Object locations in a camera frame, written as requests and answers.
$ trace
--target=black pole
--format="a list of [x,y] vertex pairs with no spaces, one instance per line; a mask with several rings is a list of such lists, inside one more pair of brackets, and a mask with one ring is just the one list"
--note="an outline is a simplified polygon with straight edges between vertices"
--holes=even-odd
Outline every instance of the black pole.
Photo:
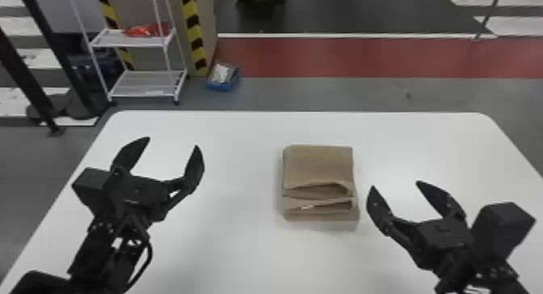
[[481,30],[479,33],[474,37],[474,41],[479,40],[481,38],[481,34],[486,29],[486,25],[488,24],[488,21],[490,20],[490,17],[494,14],[494,11],[496,10],[496,7],[498,5],[499,0],[492,1],[492,4],[489,7],[488,12],[486,13],[485,19],[481,23]]
[[44,38],[47,40],[49,47],[57,57],[58,62],[61,64],[62,69],[66,73],[66,77],[68,77],[70,83],[74,87],[75,93],[78,95],[81,103],[92,115],[97,114],[98,110],[88,95],[88,86],[78,77],[74,69],[72,69],[72,64],[70,63],[68,56],[62,50],[62,46],[58,42],[58,38],[55,36],[52,28],[49,26],[44,13],[40,9],[40,5],[36,0],[22,1],[24,2],[24,5],[27,6],[30,15],[34,18],[34,21],[36,21],[36,24],[40,28]]
[[32,75],[32,72],[24,64],[23,58],[19,56],[13,44],[7,38],[0,27],[0,61],[4,68],[23,91],[28,101],[38,111],[40,117],[51,129],[51,133],[61,132],[61,128],[53,119],[53,103],[47,98],[40,84]]

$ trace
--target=hazard stripe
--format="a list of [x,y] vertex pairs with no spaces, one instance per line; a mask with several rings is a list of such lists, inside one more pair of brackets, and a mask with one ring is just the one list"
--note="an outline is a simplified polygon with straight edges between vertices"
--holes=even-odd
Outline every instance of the hazard stripe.
[[[102,9],[103,17],[106,19],[107,25],[111,29],[119,29],[119,21],[117,13],[113,8],[110,0],[98,0],[100,2],[100,8]],[[126,48],[119,48],[120,59],[128,70],[134,70],[134,62],[132,56],[128,53]]]
[[198,15],[196,0],[181,0],[183,17],[187,24],[187,38],[191,45],[192,62],[196,68],[196,76],[207,76],[209,71],[208,57],[204,49],[204,36]]

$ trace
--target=gray floor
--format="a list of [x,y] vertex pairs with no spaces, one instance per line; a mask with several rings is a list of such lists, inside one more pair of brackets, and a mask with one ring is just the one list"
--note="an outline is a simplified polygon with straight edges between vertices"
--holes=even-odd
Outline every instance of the gray floor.
[[47,138],[46,128],[0,128],[0,278],[115,111],[479,111],[499,124],[541,174],[542,86],[543,80],[521,79],[246,78],[235,91],[221,93],[192,80],[179,107],[170,100],[121,102],[96,128],[70,128],[59,138]]

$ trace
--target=white table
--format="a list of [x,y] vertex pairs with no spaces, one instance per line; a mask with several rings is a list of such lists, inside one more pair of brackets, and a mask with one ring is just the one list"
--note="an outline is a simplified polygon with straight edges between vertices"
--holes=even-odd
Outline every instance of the white table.
[[[450,191],[470,224],[481,207],[503,201],[538,218],[510,262],[531,293],[543,293],[543,182],[484,115],[221,111],[114,115],[0,293],[31,269],[66,276],[92,218],[71,183],[86,166],[107,169],[122,145],[142,136],[152,140],[134,174],[174,178],[194,144],[206,171],[197,192],[150,229],[154,261],[130,294],[431,293],[436,277],[417,269],[365,212],[368,189],[376,185],[398,216],[438,217],[417,191],[418,179]],[[294,224],[278,214],[281,152],[291,144],[354,147],[358,225]]]

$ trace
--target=beige cloth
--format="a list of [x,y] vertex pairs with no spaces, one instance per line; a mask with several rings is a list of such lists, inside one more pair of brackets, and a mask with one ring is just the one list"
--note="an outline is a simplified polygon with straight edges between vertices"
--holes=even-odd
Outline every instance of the beige cloth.
[[352,148],[290,145],[284,150],[283,213],[295,221],[356,221]]

